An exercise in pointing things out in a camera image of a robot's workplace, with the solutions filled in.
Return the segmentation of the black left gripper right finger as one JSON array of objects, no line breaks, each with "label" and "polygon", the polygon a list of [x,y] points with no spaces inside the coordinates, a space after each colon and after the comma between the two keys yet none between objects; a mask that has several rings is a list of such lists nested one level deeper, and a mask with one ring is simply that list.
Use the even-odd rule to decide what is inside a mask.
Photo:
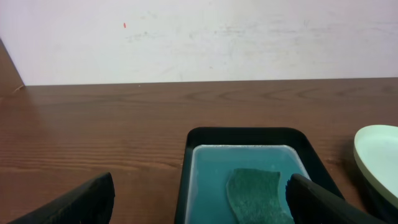
[{"label": "black left gripper right finger", "polygon": [[348,204],[300,174],[287,182],[285,197],[295,223],[384,224],[385,222]]}]

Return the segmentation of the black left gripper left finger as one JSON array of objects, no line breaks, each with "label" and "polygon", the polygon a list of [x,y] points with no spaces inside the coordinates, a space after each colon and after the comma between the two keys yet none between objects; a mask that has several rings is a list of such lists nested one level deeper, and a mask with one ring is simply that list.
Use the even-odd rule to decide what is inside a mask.
[{"label": "black left gripper left finger", "polygon": [[101,174],[11,224],[108,224],[114,207],[112,175]]}]

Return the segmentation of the green and yellow sponge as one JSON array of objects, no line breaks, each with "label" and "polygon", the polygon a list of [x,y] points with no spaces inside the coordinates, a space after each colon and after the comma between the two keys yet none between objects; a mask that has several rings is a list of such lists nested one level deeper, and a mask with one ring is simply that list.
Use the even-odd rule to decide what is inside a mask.
[{"label": "green and yellow sponge", "polygon": [[280,172],[235,169],[226,184],[229,205],[239,224],[291,224],[280,203]]}]

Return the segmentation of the light green plate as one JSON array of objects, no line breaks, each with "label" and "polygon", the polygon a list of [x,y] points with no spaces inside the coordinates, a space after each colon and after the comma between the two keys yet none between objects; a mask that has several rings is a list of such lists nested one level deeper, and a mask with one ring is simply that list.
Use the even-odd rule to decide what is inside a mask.
[{"label": "light green plate", "polygon": [[354,159],[376,192],[397,207],[397,127],[361,128],[354,137]]}]

